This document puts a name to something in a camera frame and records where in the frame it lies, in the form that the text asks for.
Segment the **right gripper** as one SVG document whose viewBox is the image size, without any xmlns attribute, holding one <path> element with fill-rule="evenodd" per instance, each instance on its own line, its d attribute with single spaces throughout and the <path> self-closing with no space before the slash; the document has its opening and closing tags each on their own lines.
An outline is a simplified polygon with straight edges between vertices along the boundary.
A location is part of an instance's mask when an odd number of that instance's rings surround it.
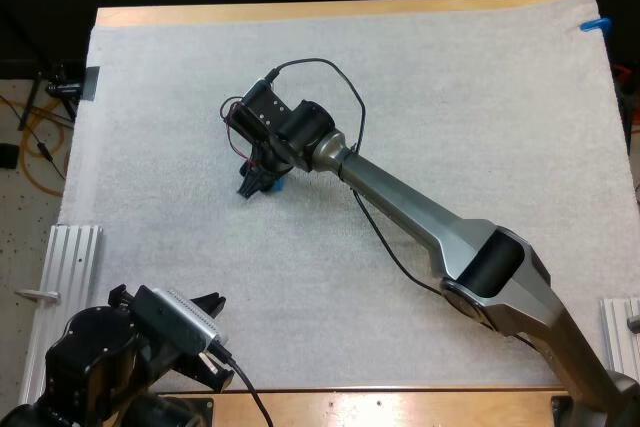
<svg viewBox="0 0 640 427">
<path fill-rule="evenodd" d="M 241 172 L 242 183 L 237 191 L 249 199 L 257 192 L 269 191 L 276 180 L 293 169 L 293 165 L 281 159 L 267 141 L 252 141 L 248 167 Z"/>
</svg>

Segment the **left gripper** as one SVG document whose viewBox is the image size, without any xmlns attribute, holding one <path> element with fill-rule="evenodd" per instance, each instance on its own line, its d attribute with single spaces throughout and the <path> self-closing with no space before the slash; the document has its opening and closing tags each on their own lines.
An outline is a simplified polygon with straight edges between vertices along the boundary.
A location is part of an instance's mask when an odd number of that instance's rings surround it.
<svg viewBox="0 0 640 427">
<path fill-rule="evenodd" d="M 141 286 L 130 294 L 125 285 L 112 289 L 108 298 L 111 307 L 129 313 L 150 382 L 173 370 L 214 392 L 225 390 L 234 377 L 209 350 L 226 342 L 214 322 L 225 303 L 216 293 L 190 299 L 174 289 Z"/>
</svg>

